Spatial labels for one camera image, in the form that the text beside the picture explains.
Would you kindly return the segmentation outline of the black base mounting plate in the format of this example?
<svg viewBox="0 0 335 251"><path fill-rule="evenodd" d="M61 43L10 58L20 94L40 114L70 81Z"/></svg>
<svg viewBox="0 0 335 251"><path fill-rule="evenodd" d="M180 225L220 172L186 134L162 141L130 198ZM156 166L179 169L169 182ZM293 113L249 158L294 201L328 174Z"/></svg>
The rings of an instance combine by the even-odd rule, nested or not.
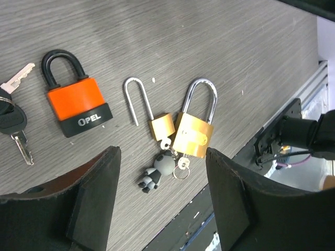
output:
<svg viewBox="0 0 335 251"><path fill-rule="evenodd" d="M300 194L296 188L268 178L279 151L284 117L301 118L301 101L293 99L233 158L210 149L206 158L208 185L147 246L146 250L283 250L280 205Z"/></svg>

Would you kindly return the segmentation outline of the black-headed key bunch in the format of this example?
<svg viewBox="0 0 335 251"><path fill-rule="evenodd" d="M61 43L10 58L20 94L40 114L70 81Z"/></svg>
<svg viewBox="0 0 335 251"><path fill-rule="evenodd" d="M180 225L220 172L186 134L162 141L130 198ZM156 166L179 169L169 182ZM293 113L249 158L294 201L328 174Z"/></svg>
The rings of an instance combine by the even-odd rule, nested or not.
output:
<svg viewBox="0 0 335 251"><path fill-rule="evenodd" d="M27 126L25 112L12 100L12 93L19 87L21 80L35 67L28 63L8 81L1 83L1 133L15 141L27 165L33 165L31 151L27 147L24 129Z"/></svg>

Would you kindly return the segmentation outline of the keys with grey charm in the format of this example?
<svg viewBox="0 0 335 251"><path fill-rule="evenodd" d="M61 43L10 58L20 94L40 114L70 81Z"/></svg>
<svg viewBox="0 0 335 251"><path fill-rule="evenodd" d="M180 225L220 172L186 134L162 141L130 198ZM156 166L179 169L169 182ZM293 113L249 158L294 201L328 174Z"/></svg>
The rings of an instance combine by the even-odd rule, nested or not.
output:
<svg viewBox="0 0 335 251"><path fill-rule="evenodd" d="M163 150L155 157L153 165L146 168L138 186L144 193L157 189L162 177L169 176L176 167L178 152L171 147L172 141L165 142Z"/></svg>

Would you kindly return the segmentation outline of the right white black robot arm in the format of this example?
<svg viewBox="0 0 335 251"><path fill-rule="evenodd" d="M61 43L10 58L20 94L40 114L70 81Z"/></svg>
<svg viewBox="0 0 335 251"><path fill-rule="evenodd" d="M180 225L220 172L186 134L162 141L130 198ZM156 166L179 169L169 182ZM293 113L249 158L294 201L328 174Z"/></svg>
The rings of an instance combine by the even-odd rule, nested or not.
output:
<svg viewBox="0 0 335 251"><path fill-rule="evenodd" d="M285 117L280 127L280 143L306 149L317 158L334 160L334 110L318 120Z"/></svg>

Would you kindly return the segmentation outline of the large brass padlock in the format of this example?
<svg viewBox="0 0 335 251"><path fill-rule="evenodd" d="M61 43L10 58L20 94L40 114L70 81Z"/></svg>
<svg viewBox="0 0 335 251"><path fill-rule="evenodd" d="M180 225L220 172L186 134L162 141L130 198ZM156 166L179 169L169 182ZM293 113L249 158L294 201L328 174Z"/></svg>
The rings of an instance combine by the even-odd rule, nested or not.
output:
<svg viewBox="0 0 335 251"><path fill-rule="evenodd" d="M211 91L211 104L206 120L187 113L192 96L199 84L206 84ZM218 94L215 85L206 78L194 80L187 91L181 112L175 123L176 132L173 137L172 148L177 152L204 158L213 134L213 117L217 106Z"/></svg>

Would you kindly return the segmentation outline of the orange black padlock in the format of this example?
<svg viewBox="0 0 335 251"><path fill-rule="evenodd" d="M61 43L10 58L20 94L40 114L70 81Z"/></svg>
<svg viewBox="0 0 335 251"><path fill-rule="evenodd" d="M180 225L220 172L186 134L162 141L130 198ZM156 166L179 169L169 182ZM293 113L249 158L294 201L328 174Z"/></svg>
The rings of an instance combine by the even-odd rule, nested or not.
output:
<svg viewBox="0 0 335 251"><path fill-rule="evenodd" d="M51 63L64 58L72 64L76 82L61 86L51 71ZM89 77L77 57L66 50L47 52L41 61L41 70L48 86L47 97L65 137L71 138L113 118L96 80Z"/></svg>

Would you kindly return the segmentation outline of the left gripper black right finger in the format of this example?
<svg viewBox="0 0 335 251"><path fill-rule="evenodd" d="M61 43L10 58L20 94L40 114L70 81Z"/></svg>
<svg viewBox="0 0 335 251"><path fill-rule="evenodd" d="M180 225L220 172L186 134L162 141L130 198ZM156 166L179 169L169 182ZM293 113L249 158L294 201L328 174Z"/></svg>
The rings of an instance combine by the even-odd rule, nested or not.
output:
<svg viewBox="0 0 335 251"><path fill-rule="evenodd" d="M213 148L206 169L223 250L334 250L334 189L278 183Z"/></svg>

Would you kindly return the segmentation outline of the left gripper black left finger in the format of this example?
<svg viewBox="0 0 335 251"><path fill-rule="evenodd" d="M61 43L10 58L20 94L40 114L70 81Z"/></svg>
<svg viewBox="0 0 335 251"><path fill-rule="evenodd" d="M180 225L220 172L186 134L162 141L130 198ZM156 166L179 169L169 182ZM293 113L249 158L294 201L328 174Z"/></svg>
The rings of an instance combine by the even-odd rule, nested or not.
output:
<svg viewBox="0 0 335 251"><path fill-rule="evenodd" d="M1 196L1 250L106 250L121 149L23 193Z"/></svg>

